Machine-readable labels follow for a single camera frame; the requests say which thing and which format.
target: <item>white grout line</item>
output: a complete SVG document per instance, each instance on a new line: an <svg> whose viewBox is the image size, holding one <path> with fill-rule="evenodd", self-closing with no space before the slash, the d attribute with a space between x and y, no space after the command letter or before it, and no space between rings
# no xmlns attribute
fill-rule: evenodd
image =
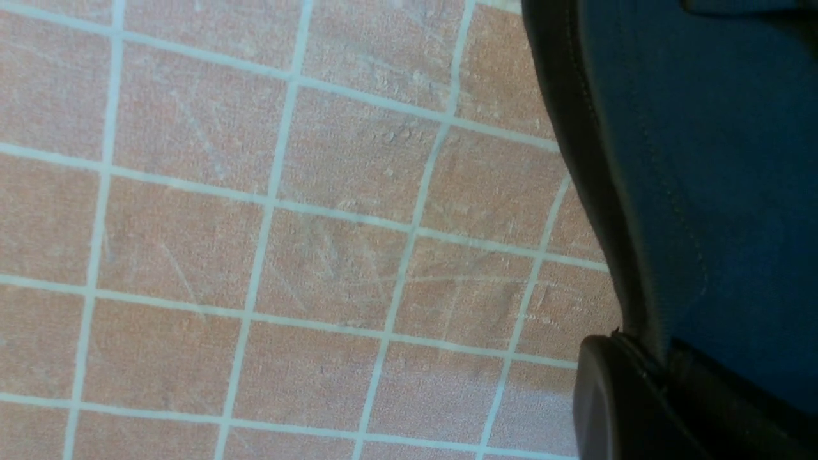
<svg viewBox="0 0 818 460"><path fill-rule="evenodd" d="M161 309L171 309L187 311L192 313L212 314L225 318L242 319L246 313L244 310L227 309L212 305L188 304L176 300L159 299L146 295L129 294L126 292L108 291L105 289L91 290L85 286L75 286L70 284L60 284L56 282L45 282L15 275L0 274L0 285L26 287L29 289L40 289L43 291L59 292L61 294L73 295L93 295L97 299L116 300L132 304L143 304ZM459 353L476 354L478 356L488 356L490 358L510 358L514 361L524 361L526 363L542 364L555 368L576 369L577 363L565 361L563 359L553 359L533 354L509 353L507 350L484 349L468 345L460 345L444 340L429 339L426 337L409 336L404 334L387 334L384 331L374 329L361 329L357 327L340 326L328 322L311 321L307 319L287 318L266 313L255 313L250 315L253 321L270 322L281 326L303 327L315 331L337 332L350 336L369 337L374 339L387 338L390 342L401 342L412 345L422 345L441 350L456 351Z"/></svg>
<svg viewBox="0 0 818 460"><path fill-rule="evenodd" d="M57 408L57 409L71 409L74 406L74 403L70 399L48 399L48 398L40 398L37 396L23 396L23 395L14 395L11 393L2 393L0 392L0 402L3 403L11 403L11 404L25 404L29 406L35 406L40 408ZM223 417L216 417L212 415L202 415L202 414L195 414L195 413L176 413L176 412L168 412L168 411L156 411L156 410L148 410L148 409L135 409L135 408L121 408L116 406L109 406L105 404L97 404L97 403L84 403L81 402L77 405L80 410L89 411L89 412L96 412L96 413L106 413L110 415L115 415L118 417L133 417L133 418L144 418L149 420L165 420L171 422L186 422L186 423L209 423L209 424L216 424L220 425L223 423L227 423L230 426L235 426L239 428L248 428L251 430L259 430L259 431L274 431L278 433L292 433L298 435L312 435L312 436L320 436L324 438L333 438L333 439L342 439L342 440L355 440L358 437L358 433L354 431L342 431L342 430L328 430L326 428L312 428L310 426L296 426L296 425L282 425L278 423L267 423L267 422L256 422L253 420L243 420L243 419L228 419L225 420ZM412 445L418 447L426 447L432 449L446 449L446 450L454 450L458 452L477 452L480 449L480 446L476 444L461 444L461 443L449 443L449 442L442 442L436 440L423 440L417 438L407 438L403 436L396 436L396 435L377 435L377 434L366 434L364 435L364 440L372 441L372 442L381 442L386 444L402 444L402 445ZM496 455L505 455L517 458L534 458L537 460L574 460L575 458L572 457L564 457L564 456L554 456L549 454L537 453L537 452L530 452L526 450L510 450L510 449L489 449L489 453L496 454Z"/></svg>
<svg viewBox="0 0 818 460"><path fill-rule="evenodd" d="M219 54L216 52L208 52L194 47L188 47L179 43L172 43L158 38L149 37L134 32L122 32L104 25L94 24L92 22L78 20L66 16L49 13L47 11L39 10L34 7L27 7L16 3L10 3L7 0L0 1L0 10L9 11L20 16L27 16L34 19L45 20L55 24L64 25L73 29L79 29L91 34L100 34L109 37L121 37L129 42L141 43L148 46L163 49L169 52L175 52L185 56L200 59L202 61L213 62L214 64L227 65L234 69L245 70L255 74L271 76L278 79L296 82L299 86L305 88L314 88L325 92L332 92L340 96L349 97L356 101L367 102L373 106L382 107L397 112L415 115L427 120L437 121L451 126L457 126L477 133L488 134L497 138L504 138L510 141L520 142L523 144L540 147L546 151L559 152L560 148L555 141L550 139L538 138L529 134L518 133L508 129L498 128L488 124L482 124L471 120L465 120L454 116L454 112L447 110L447 113L441 113L434 110L424 109L417 106L412 106L403 102L398 102L386 97L379 97L366 92L360 92L351 88L339 86L337 84L327 83L319 79L313 79L296 74L295 72L286 72L284 70L274 69L265 65L256 64L250 61L243 61L235 57Z"/></svg>
<svg viewBox="0 0 818 460"><path fill-rule="evenodd" d="M112 3L113 29L123 28L125 17L125 0L114 0ZM110 191L110 166L114 162L114 145L116 137L116 115L119 106L119 84L122 79L123 42L121 38L112 36L110 40L110 77L108 80L108 102L105 111L105 125L102 130L102 162L100 165L99 192L97 208L94 217L91 235L91 254L88 260L86 288L83 304L83 316L79 328L77 354L74 364L74 386L71 389L71 409L68 422L65 424L65 444L63 444L62 459L72 460L74 456L74 441L76 439L77 423L79 419L79 403L83 399L83 383L85 382L86 364L88 361L88 343L91 340L91 321L94 313L94 290L97 288L102 240L105 237L105 218Z"/></svg>
<svg viewBox="0 0 818 460"><path fill-rule="evenodd" d="M477 3L498 10L508 11L516 15L523 14L523 7L520 0L477 0Z"/></svg>
<svg viewBox="0 0 818 460"><path fill-rule="evenodd" d="M554 203L551 204L551 209L549 210L548 218L546 219L546 226L542 231L542 239L540 240L540 251L543 254L545 254L548 247L548 241L551 239L551 232L554 230L557 214L560 212L560 206L562 205L563 199L565 198L565 193L568 191L570 185L571 177L566 176L560 184L560 189L557 191L557 194L554 197ZM531 295L534 292L534 287L537 285L537 279L540 276L542 261L542 257L535 259L534 266L531 268L531 275L528 277L528 285L525 288L525 294L523 294L523 299L520 302L514 332L511 334L511 340L509 341L509 354L513 354L517 350L519 337L523 333L523 326L525 325L525 316L526 312L528 311L528 304L531 302ZM511 369L511 361L512 359L510 357L506 357L503 360L503 369L500 373L500 384L497 386L497 392L494 394L492 407L488 411L486 425L483 427L483 435L480 437L481 449L477 453L475 460L483 460L483 457L486 455L486 453L488 453L488 441L492 435L492 428L494 427L494 421L497 418L497 412L500 410L500 403L503 399L503 391L506 388L509 370Z"/></svg>
<svg viewBox="0 0 818 460"><path fill-rule="evenodd" d="M293 52L292 74L301 73L304 55L307 52L307 37L309 32L309 21L312 16L312 0L304 0L299 19L298 34L295 40L295 50ZM261 223L261 230L258 235L258 245L256 246L253 260L253 270L250 274L249 286L247 288L247 298L245 299L245 311L241 319L241 329L236 343L236 355L233 359L233 369L230 372L230 383L227 387L227 397L224 403L224 422L219 427L216 452L213 460L224 458L224 449L227 446L227 436L230 433L229 420L233 416L233 408L236 405L236 395L239 391L239 380L241 379L241 368L245 358L245 349L249 339L250 326L255 310L256 298L258 295L258 285L261 282L262 271L264 269L264 258L267 253L267 244L270 239L270 228L272 227L272 215L276 207L276 196L278 187L281 184L281 172L284 169L284 157L287 150L287 140L290 136L290 126L292 125L295 103L298 97L299 87L295 82L287 84L287 94L284 101L284 109L281 116L281 124L278 128L278 139L276 141L276 151L273 157L270 172L270 183L267 186L267 202L264 204L264 215Z"/></svg>
<svg viewBox="0 0 818 460"><path fill-rule="evenodd" d="M398 316L398 308L400 307L401 298L403 296L403 287L406 284L411 253L415 248L415 241L417 241L420 221L423 218L423 211L426 206L426 197L429 194L429 184L432 182L434 164L437 161L440 150L443 148L443 144L446 141L446 136L449 133L449 128L452 126L451 122L454 120L454 114L457 110L457 102L460 97L460 67L463 60L463 50L465 49L466 39L468 38L469 25L471 24L471 17L473 14L474 0L466 0L463 8L463 16L461 17L461 26L457 32L455 48L454 52L452 53L452 81L449 86L450 90L449 100L446 107L446 120L444 120L440 125L438 136L434 139L432 151L429 153L429 158L427 159L426 166L424 167L423 177L420 179L420 187L417 194L417 201L415 202L415 210L412 213L411 231L409 232L409 237L407 238L407 245L403 249L401 262L398 267L398 276L395 282L394 291L392 293L392 303L389 305L389 311L386 315L384 332L387 334L387 336L380 341L378 355L375 359L375 366L372 369L372 378L370 379L369 389L366 392L366 400L364 401L361 420L358 423L358 438L355 440L355 449L353 450L352 460L361 459L361 452L363 450L366 432L369 428L372 408L375 405L375 395L378 391L378 384L380 383L380 376L383 372L386 353L389 349L389 336L392 335L392 330L395 326L395 319Z"/></svg>
<svg viewBox="0 0 818 460"><path fill-rule="evenodd" d="M19 147L1 142L0 153L5 153L7 155L18 156L20 158L27 158L31 160L47 161L55 165L67 166L70 168L82 168L89 169L92 171L102 171L103 169L106 170L109 169L112 176L141 180L149 183L156 183L159 185L164 185L166 187L177 188L178 190L183 190L185 192L204 193L206 195L220 196L222 198L228 198L231 200L243 201L247 203L255 203L257 205L264 205L267 203L267 197L261 195L239 192L237 190L232 190L230 188L216 187L203 183L190 182L178 178L170 178L158 174L143 173L142 171L126 169L119 166L110 166L106 168L102 163L98 161L82 160L78 158L72 158L70 156L63 156L57 153L38 151L27 147ZM411 225L408 223L395 222L393 220L382 219L375 216L354 214L349 213L347 211L333 210L330 208L296 203L288 200L275 199L273 203L277 209L291 210L294 212L300 212L304 214L319 215L323 217L344 220L353 223L366 223L369 225L375 225L376 227L387 228L389 230L394 230L397 232L409 233L411 231ZM608 272L608 266L602 262L577 259L575 257L569 257L567 255L549 254L547 252L543 254L540 250L537 249L507 245L496 241L480 240L478 238L464 237L462 235L453 235L451 233L440 232L439 230L433 230L431 228L424 227L417 228L417 236L433 238L435 240L453 243L457 245L474 247L481 250L490 250L505 254L519 255L522 257L529 257L532 259L541 256L544 260L550 262L557 262L560 264L572 265L575 267L588 268L590 270L596 270L600 272Z"/></svg>
<svg viewBox="0 0 818 460"><path fill-rule="evenodd" d="M536 258L542 255L541 251L536 249L507 245L496 241L479 240L477 238L464 237L462 235L452 235L451 233L440 232L439 230L433 230L431 228L418 228L417 234L419 237L434 238L435 240L445 241L447 243L454 243L457 245L469 246L494 252L502 252L511 255L520 255L530 258Z"/></svg>
<svg viewBox="0 0 818 460"><path fill-rule="evenodd" d="M299 212L302 214L320 215L323 217L330 217L353 223L367 223L369 225L375 225L377 227L387 228L397 232L409 233L411 231L411 225L408 223L399 223L393 220L382 219L380 217L353 214L347 211L333 210L331 208L323 208L315 205L305 205L294 201L277 200L276 208Z"/></svg>

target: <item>pink tile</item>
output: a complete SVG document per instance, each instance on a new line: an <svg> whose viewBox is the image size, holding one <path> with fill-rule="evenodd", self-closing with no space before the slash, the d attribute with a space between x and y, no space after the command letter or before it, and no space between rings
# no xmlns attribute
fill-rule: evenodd
<svg viewBox="0 0 818 460"><path fill-rule="evenodd" d="M84 298L0 286L0 391L68 399Z"/></svg>
<svg viewBox="0 0 818 460"><path fill-rule="evenodd" d="M560 212L557 214L551 240L548 242L548 252L605 262L605 255L596 240L594 229L588 222L588 215L582 207L573 183L565 193Z"/></svg>
<svg viewBox="0 0 818 460"><path fill-rule="evenodd" d="M111 179L98 285L244 308L261 206Z"/></svg>
<svg viewBox="0 0 818 460"><path fill-rule="evenodd" d="M255 322L233 416L355 431L379 341Z"/></svg>
<svg viewBox="0 0 818 460"><path fill-rule="evenodd" d="M434 166L422 224L537 247L565 174L557 154L452 128Z"/></svg>
<svg viewBox="0 0 818 460"><path fill-rule="evenodd" d="M405 444L365 443L361 460L474 460L474 454Z"/></svg>
<svg viewBox="0 0 818 460"><path fill-rule="evenodd" d="M81 412L74 458L78 460L208 459L213 457L218 425L116 417Z"/></svg>
<svg viewBox="0 0 818 460"><path fill-rule="evenodd" d="M58 15L110 24L111 0L16 0Z"/></svg>
<svg viewBox="0 0 818 460"><path fill-rule="evenodd" d="M125 47L115 163L265 194L286 83Z"/></svg>
<svg viewBox="0 0 818 460"><path fill-rule="evenodd" d="M505 350L532 260L418 238L394 330Z"/></svg>
<svg viewBox="0 0 818 460"><path fill-rule="evenodd" d="M303 71L443 111L462 16L462 0L316 2Z"/></svg>
<svg viewBox="0 0 818 460"><path fill-rule="evenodd" d="M83 399L222 414L241 321L98 300Z"/></svg>
<svg viewBox="0 0 818 460"><path fill-rule="evenodd" d="M276 210L256 311L383 329L407 235Z"/></svg>
<svg viewBox="0 0 818 460"><path fill-rule="evenodd" d="M457 114L555 139L520 15L478 5L461 64Z"/></svg>
<svg viewBox="0 0 818 460"><path fill-rule="evenodd" d="M225 460L349 460L355 441L231 428Z"/></svg>
<svg viewBox="0 0 818 460"><path fill-rule="evenodd" d="M0 154L0 273L85 284L99 177Z"/></svg>
<svg viewBox="0 0 818 460"><path fill-rule="evenodd" d="M0 402L0 458L62 458L68 411Z"/></svg>
<svg viewBox="0 0 818 460"><path fill-rule="evenodd" d="M502 360L389 344L369 432L477 444Z"/></svg>
<svg viewBox="0 0 818 460"><path fill-rule="evenodd" d="M0 12L0 142L99 160L108 38Z"/></svg>
<svg viewBox="0 0 818 460"><path fill-rule="evenodd" d="M299 0L128 0L125 28L289 69L300 16Z"/></svg>
<svg viewBox="0 0 818 460"><path fill-rule="evenodd" d="M576 375L573 369L512 363L488 445L577 455L571 412Z"/></svg>
<svg viewBox="0 0 818 460"><path fill-rule="evenodd" d="M438 124L299 91L279 196L411 222Z"/></svg>
<svg viewBox="0 0 818 460"><path fill-rule="evenodd" d="M610 275L545 262L528 305L517 351L576 361L579 344L592 334L622 326Z"/></svg>

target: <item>dark blue fabric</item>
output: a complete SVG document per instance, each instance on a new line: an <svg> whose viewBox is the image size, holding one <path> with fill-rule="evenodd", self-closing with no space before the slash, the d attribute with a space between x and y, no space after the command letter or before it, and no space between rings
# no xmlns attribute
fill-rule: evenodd
<svg viewBox="0 0 818 460"><path fill-rule="evenodd" d="M581 0L581 41L649 310L818 413L818 61L758 17Z"/></svg>

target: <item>seam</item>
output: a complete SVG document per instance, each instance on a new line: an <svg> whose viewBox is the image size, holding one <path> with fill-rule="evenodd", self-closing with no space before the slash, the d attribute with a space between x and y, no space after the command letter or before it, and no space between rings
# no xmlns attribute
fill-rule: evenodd
<svg viewBox="0 0 818 460"><path fill-rule="evenodd" d="M624 2L624 0L620 0L619 2L617 2L618 6L617 6L617 19L616 19L616 21L617 21L617 28L618 28L618 32L619 32L619 46L622 48L622 51L623 51L623 54L624 54L624 52L626 50L624 49L624 47L625 47L625 30L622 27L622 4L623 4L623 2ZM638 52L638 50L634 50L632 60L637 61L638 59L639 59L639 52ZM653 140L651 139L651 136L650 136L650 133L649 133L649 130L648 130L648 127L647 127L647 122L645 120L645 113L644 112L645 112L646 108L641 107L639 105L639 103L637 102L637 98L636 98L636 79L634 78L634 74L632 72L633 71L633 65L632 65L633 63L631 62L631 60L625 59L623 64L625 66L625 71L627 72L627 77L628 77L628 95L629 95L629 99L630 99L631 110L636 115L636 119L639 122L639 129L641 131L644 147L647 147L647 149L648 149L648 151L650 153L650 158L649 158L650 159L650 165L653 168L654 172L656 173L656 176L659 179L659 186L663 189L664 194L667 195L667 199L668 199L668 201L669 201L669 203L671 205L671 208L673 210L673 214L676 216L676 219L678 220L678 224L684 230L684 233L686 234L686 236L693 243L694 251L695 251L695 254L696 254L696 259L697 259L699 269L700 269L700 271L702 273L702 278L703 278L702 289L699 292L699 295L703 295L704 292L708 288L709 271L708 271L708 266L707 266L707 264L705 262L705 259L704 259L704 254L702 252L701 242L696 237L696 235L694 234L693 228L690 226L690 223L689 223L688 219L685 216L685 212L681 208L681 199L672 190L672 186L670 184L670 181L668 180L667 175L663 172L663 169L661 167L661 162L660 162L660 158L659 158L660 157L660 152L659 152L655 142L653 142Z"/></svg>
<svg viewBox="0 0 818 460"><path fill-rule="evenodd" d="M577 78L579 79L579 85L582 88L582 100L585 101L585 105L588 108L588 111L591 113L591 118L594 119L594 123L596 126L600 125L599 118L596 116L596 110L594 110L594 106L591 104L591 94L588 91L588 85L585 81L585 75L579 70L579 64L577 63L577 55L574 53L573 49L573 35L571 34L571 1L575 0L566 0L565 2L565 37L568 40L568 55L571 59L571 65L573 65L573 71L577 74Z"/></svg>

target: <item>floor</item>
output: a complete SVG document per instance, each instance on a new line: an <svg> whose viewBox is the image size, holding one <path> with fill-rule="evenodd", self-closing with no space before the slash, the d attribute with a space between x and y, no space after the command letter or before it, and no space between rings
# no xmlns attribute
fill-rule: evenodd
<svg viewBox="0 0 818 460"><path fill-rule="evenodd" d="M519 4L0 0L0 56L0 458L576 455L620 317Z"/></svg>

